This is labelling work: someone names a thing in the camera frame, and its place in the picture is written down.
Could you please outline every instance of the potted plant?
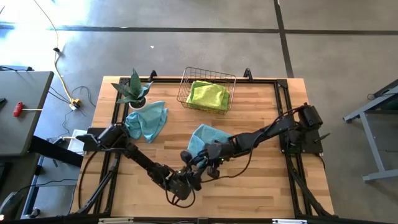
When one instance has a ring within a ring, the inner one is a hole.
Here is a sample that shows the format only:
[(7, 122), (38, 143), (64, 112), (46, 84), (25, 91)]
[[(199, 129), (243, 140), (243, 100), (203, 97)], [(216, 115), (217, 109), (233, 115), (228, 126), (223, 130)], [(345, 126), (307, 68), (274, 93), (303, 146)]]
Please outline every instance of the potted plant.
[(116, 103), (128, 103), (130, 108), (134, 110), (142, 110), (147, 106), (146, 94), (152, 82), (141, 86), (141, 81), (135, 69), (132, 69), (130, 77), (130, 85), (112, 83), (112, 86), (119, 91), (124, 98), (119, 99)]

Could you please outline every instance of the red handle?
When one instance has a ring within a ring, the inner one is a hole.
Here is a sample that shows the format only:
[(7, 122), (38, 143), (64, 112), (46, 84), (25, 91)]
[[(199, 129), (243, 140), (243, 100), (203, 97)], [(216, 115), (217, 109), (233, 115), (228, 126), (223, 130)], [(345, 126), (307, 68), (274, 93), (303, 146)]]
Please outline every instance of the red handle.
[(24, 104), (22, 102), (18, 102), (17, 105), (14, 108), (14, 112), (12, 113), (12, 115), (14, 117), (18, 117), (22, 113), (22, 107), (23, 106), (24, 106)]

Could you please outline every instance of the white pot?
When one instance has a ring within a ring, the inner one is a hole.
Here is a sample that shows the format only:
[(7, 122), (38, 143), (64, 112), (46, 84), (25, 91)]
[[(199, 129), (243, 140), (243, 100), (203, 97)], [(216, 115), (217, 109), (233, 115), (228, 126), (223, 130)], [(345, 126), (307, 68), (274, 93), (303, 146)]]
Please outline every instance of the white pot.
[(144, 104), (144, 106), (142, 106), (142, 107), (140, 107), (140, 108), (135, 108), (135, 107), (131, 106), (131, 104), (129, 103), (129, 107), (130, 107), (131, 109), (135, 110), (135, 111), (143, 110), (145, 107), (148, 106), (148, 99), (147, 99), (146, 96), (144, 96), (144, 98), (145, 98), (145, 104)]

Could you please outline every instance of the plant leaf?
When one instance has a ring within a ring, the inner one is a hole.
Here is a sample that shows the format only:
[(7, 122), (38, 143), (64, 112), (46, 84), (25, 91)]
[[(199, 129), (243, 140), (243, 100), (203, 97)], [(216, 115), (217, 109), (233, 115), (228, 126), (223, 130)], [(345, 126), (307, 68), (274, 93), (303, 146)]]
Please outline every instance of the plant leaf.
[(137, 100), (135, 100), (132, 96), (126, 96), (123, 99), (118, 99), (116, 103), (136, 103)]
[(130, 77), (130, 93), (134, 97), (138, 97), (141, 92), (141, 81), (139, 80), (139, 76), (136, 72), (136, 69), (132, 69), (132, 74)]
[(142, 86), (141, 92), (140, 92), (138, 98), (143, 98), (144, 96), (146, 96), (148, 94), (150, 86), (152, 85), (152, 83), (153, 82), (146, 83), (145, 85)]
[(130, 88), (127, 85), (121, 85), (121, 84), (116, 84), (116, 83), (111, 83), (112, 86), (120, 92), (123, 96), (130, 96), (132, 95), (130, 92)]

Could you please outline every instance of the concrete floor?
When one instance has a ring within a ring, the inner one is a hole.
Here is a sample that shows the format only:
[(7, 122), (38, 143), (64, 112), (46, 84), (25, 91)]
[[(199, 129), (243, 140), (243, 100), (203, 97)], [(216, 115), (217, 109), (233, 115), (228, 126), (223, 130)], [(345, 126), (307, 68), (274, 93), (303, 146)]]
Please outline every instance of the concrete floor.
[[(4, 8), (0, 21), (30, 25), (0, 30), (0, 64), (53, 70), (55, 34), (39, 29), (48, 27), (48, 21), (34, 4), (21, 10), (14, 2)], [(278, 28), (272, 0), (53, 2), (39, 1), (58, 25)], [(395, 0), (280, 0), (280, 5), (286, 29), (398, 29)], [(95, 101), (102, 76), (129, 75), (132, 67), (140, 75), (151, 70), (180, 75), (187, 66), (240, 75), (249, 67), (255, 77), (287, 77), (279, 34), (66, 31), (59, 36), (65, 56), (58, 68), (68, 88), (86, 85)], [(396, 37), (287, 35), (294, 76), (305, 79), (310, 103), (324, 121), (321, 132), (331, 132), (323, 142), (326, 175), (335, 212), (341, 217), (398, 222), (398, 178), (363, 183), (361, 176), (377, 169), (369, 144), (360, 121), (345, 124), (341, 119), (365, 104), (368, 93), (398, 77)], [(57, 78), (52, 86), (62, 92)], [(86, 92), (75, 94), (85, 102), (86, 117), (68, 115), (67, 128), (86, 129), (94, 107), (86, 103)], [(49, 95), (36, 135), (50, 138), (64, 133), (61, 123), (67, 112), (66, 104)], [(387, 159), (391, 166), (398, 165), (396, 155)], [(69, 187), (49, 193), (62, 197), (71, 191)], [(39, 201), (46, 209), (56, 207)]]

